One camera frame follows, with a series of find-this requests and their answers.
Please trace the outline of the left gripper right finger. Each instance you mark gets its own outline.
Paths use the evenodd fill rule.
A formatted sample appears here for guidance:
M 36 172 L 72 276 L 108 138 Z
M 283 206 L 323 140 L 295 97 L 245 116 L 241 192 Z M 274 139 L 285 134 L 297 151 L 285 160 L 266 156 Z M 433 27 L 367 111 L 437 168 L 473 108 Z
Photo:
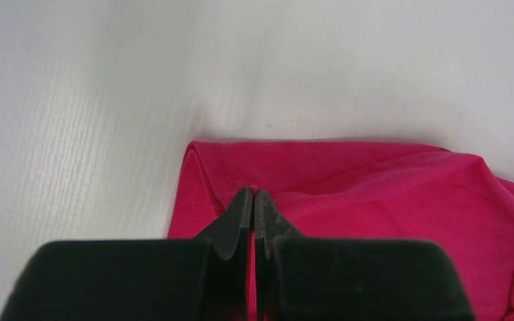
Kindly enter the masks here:
M 254 198 L 259 320 L 474 320 L 452 260 L 412 239 L 307 237 Z

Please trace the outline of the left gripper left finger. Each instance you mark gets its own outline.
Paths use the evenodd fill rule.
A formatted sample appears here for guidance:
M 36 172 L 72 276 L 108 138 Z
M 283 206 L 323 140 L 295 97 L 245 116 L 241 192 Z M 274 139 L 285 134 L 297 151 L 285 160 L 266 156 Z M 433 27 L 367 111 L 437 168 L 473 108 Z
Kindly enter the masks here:
M 246 320 L 253 194 L 189 239 L 53 241 L 28 261 L 2 320 Z

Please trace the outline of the pink t shirt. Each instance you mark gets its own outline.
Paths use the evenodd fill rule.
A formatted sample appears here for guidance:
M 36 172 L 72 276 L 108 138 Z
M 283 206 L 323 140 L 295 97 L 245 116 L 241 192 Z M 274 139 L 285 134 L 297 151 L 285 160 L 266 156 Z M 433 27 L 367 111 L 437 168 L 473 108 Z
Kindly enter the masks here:
M 191 142 L 168 237 L 190 238 L 242 187 L 311 237 L 427 239 L 479 320 L 514 320 L 514 183 L 479 156 L 397 142 Z

